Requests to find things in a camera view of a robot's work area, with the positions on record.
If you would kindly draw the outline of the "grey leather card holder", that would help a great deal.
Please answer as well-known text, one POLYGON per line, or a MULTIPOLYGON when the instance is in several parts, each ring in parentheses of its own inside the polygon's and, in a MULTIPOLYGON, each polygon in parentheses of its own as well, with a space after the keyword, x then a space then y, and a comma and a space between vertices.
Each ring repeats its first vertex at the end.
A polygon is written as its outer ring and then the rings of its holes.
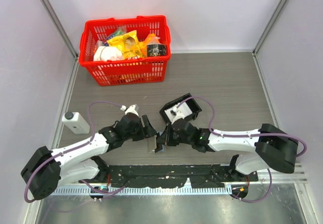
POLYGON ((157 143, 156 136, 147 139, 147 147, 149 153, 158 153, 165 150, 165 146, 163 144, 157 143))

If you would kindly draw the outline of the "black card box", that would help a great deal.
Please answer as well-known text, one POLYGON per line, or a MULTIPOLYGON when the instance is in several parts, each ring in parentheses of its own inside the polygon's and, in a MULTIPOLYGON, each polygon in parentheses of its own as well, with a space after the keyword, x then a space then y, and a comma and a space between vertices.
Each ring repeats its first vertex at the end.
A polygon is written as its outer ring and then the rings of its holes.
MULTIPOLYGON (((191 97, 191 93, 187 93, 187 94, 184 94, 174 100, 171 100, 170 102, 166 103, 162 108, 161 110, 159 111, 159 114, 161 115, 163 121, 166 123, 166 124, 170 124, 171 121, 168 119, 168 117, 166 116, 164 110, 166 110, 169 106, 173 106, 175 105, 176 103, 180 103, 183 102, 185 99, 191 97)), ((190 109, 193 111, 193 114, 191 114, 190 116, 188 117, 185 117, 184 119, 186 121, 191 121, 191 120, 195 120, 198 116, 198 114, 202 111, 201 107, 198 105, 198 103, 196 102, 195 99, 189 99, 187 101, 185 101, 185 103, 187 103, 187 105, 190 107, 190 109)))

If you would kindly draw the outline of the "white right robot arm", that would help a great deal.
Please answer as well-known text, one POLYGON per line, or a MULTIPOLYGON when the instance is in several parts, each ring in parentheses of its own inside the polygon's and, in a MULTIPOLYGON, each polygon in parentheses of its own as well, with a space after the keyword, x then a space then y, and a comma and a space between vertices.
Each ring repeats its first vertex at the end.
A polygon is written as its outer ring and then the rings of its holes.
POLYGON ((188 144, 202 153, 236 152, 228 168, 233 181, 264 169, 292 174, 298 149, 296 139, 271 124, 262 124, 260 129, 234 132, 197 128, 184 119, 168 124, 158 134, 156 142, 165 146, 188 144))

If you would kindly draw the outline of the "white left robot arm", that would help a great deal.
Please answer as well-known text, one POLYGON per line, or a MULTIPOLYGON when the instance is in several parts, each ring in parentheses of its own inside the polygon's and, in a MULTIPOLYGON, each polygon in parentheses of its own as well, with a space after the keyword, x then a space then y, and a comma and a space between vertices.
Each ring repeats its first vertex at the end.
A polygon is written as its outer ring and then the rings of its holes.
POLYGON ((156 135, 146 115, 128 113, 83 141, 52 150, 40 147, 21 171, 26 183, 24 199, 27 203, 44 199, 68 182, 94 179, 102 183, 108 171, 99 158, 101 154, 121 147, 128 140, 136 142, 156 135))

